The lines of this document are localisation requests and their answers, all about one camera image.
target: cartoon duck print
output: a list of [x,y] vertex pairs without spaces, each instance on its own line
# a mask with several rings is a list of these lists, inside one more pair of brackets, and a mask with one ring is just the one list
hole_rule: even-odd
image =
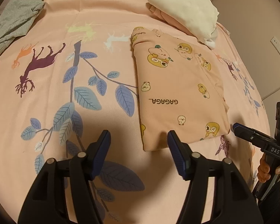
[[161,31],[159,31],[159,30],[156,30],[156,31],[155,31],[155,35],[156,35],[157,37],[161,37],[162,34],[163,34],[163,32],[161,32]]
[[201,66],[203,66],[206,70],[210,71],[211,64],[207,60],[205,60],[203,57],[201,57],[201,59],[203,60],[203,63],[201,64]]
[[186,122],[186,117],[184,117],[183,115],[180,115],[177,117],[177,120],[178,120],[179,125],[184,125],[184,123]]
[[198,84],[198,90],[199,90],[199,92],[201,92],[203,94],[204,98],[207,98],[207,99],[210,98],[210,94],[208,93],[208,90],[206,89],[206,87],[203,84]]
[[145,129],[146,129],[145,125],[141,124],[141,135],[142,135],[142,137],[144,136]]
[[133,37],[133,39],[132,39],[132,43],[134,43],[134,42],[135,42],[135,40],[137,39],[137,37],[138,37],[138,36],[136,36],[136,35]]
[[136,27],[136,28],[134,28],[133,31],[138,30],[138,29],[144,29],[144,28],[143,27]]
[[146,92],[150,90],[150,85],[149,82],[144,82],[143,85],[141,86],[141,91]]
[[188,60],[191,60],[193,57],[190,57],[190,54],[192,53],[192,47],[186,43],[180,43],[177,46],[177,51],[181,55],[182,58],[186,58]]
[[148,55],[147,60],[154,66],[165,68],[169,61],[173,61],[168,52],[159,45],[156,45],[154,48],[149,48],[148,51],[150,55]]
[[215,137],[218,133],[220,129],[220,126],[218,123],[215,122],[209,122],[206,126],[205,126],[205,130],[206,130],[206,134],[205,137],[208,137],[210,134],[213,134],[213,136]]

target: pink bedsheet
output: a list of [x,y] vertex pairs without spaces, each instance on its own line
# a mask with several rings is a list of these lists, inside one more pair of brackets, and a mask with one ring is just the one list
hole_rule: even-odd
[[[70,158],[108,129],[111,148],[92,186],[104,223],[175,223],[189,183],[168,148],[143,151],[131,33],[142,26],[204,45],[152,15],[147,0],[45,1],[29,33],[0,56],[0,203],[17,220],[45,160]],[[268,134],[260,95],[220,27],[216,44],[229,122]],[[255,184],[261,153],[232,132],[191,148],[207,158],[230,157],[249,186]],[[209,194],[204,221],[212,199]],[[68,208],[75,220],[69,198]]]

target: cartoon print shirt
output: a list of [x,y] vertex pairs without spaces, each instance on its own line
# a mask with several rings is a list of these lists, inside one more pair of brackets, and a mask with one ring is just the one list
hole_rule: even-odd
[[186,143],[229,133],[223,82],[207,47],[143,27],[132,43],[144,150],[167,147],[170,130]]

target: finger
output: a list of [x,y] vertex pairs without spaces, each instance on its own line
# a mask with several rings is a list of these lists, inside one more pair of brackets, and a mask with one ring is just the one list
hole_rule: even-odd
[[261,157],[261,160],[265,160],[265,157],[266,157],[267,155],[264,153],[263,155],[262,155],[262,157]]
[[264,159],[261,159],[259,162],[260,162],[261,170],[264,171],[265,173],[269,173],[270,172],[269,164],[267,164],[267,162]]
[[266,182],[266,180],[263,179],[259,174],[257,174],[257,178],[258,178],[259,182],[261,182],[261,183],[265,183]]
[[275,174],[280,174],[280,166],[276,168]]
[[265,180],[269,180],[270,179],[270,174],[269,173],[265,173],[264,171],[262,171],[260,165],[258,167],[258,174],[259,174],[260,178],[262,178],[262,179],[265,179]]

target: deer print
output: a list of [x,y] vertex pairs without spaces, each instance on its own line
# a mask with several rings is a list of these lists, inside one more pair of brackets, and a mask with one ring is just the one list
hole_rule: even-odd
[[59,53],[62,52],[62,50],[65,48],[65,43],[63,43],[63,47],[55,54],[53,54],[53,50],[52,47],[48,45],[48,48],[50,49],[50,53],[45,57],[45,58],[38,58],[40,56],[40,54],[42,53],[44,47],[41,48],[40,53],[35,56],[35,49],[33,49],[33,57],[32,57],[32,61],[28,64],[24,75],[20,76],[20,84],[18,84],[17,86],[15,86],[16,88],[16,92],[21,92],[21,97],[22,95],[26,92],[27,89],[27,83],[30,82],[31,88],[29,91],[32,91],[33,88],[35,88],[34,83],[32,82],[32,80],[30,80],[28,78],[28,74],[30,71],[33,71],[35,69],[38,68],[45,68],[49,65],[52,65],[55,62],[55,56]]
[[68,33],[76,33],[76,32],[84,32],[85,34],[82,37],[82,41],[91,41],[93,39],[93,36],[96,32],[93,31],[93,28],[91,27],[91,24],[85,24],[84,26],[76,26],[72,25],[70,27],[66,27],[68,30]]
[[221,56],[219,54],[216,54],[216,53],[214,53],[214,54],[215,54],[215,56],[217,57],[218,60],[221,59]]
[[219,149],[217,150],[216,154],[219,154],[219,152],[223,149],[224,150],[224,153],[225,153],[225,156],[228,157],[228,151],[229,151],[229,141],[225,139],[224,136],[221,136],[220,137],[220,140],[221,140],[221,144],[219,146]]
[[114,36],[114,32],[113,32],[113,35],[109,34],[109,37],[107,38],[107,41],[104,42],[104,44],[105,44],[107,50],[110,50],[111,52],[113,52],[114,48],[113,48],[112,42],[115,42],[115,41],[128,42],[128,41],[130,41],[130,38],[131,38],[131,36],[125,36],[125,35],[122,35],[121,37],[116,37],[116,36]]
[[32,52],[32,48],[35,47],[37,45],[37,43],[35,45],[30,44],[30,46],[27,49],[26,49],[26,46],[22,47],[22,49],[21,49],[20,53],[18,54],[16,60],[11,65],[11,68],[14,69],[14,68],[18,67],[20,65],[19,59],[21,57],[29,55]]
[[234,69],[233,69],[233,67],[232,67],[231,62],[228,61],[228,60],[226,60],[226,59],[223,59],[223,61],[225,61],[225,63],[228,65],[228,69],[229,69],[230,73],[232,74],[232,77],[237,81],[236,75],[234,75],[234,74],[232,73],[232,71],[234,71]]

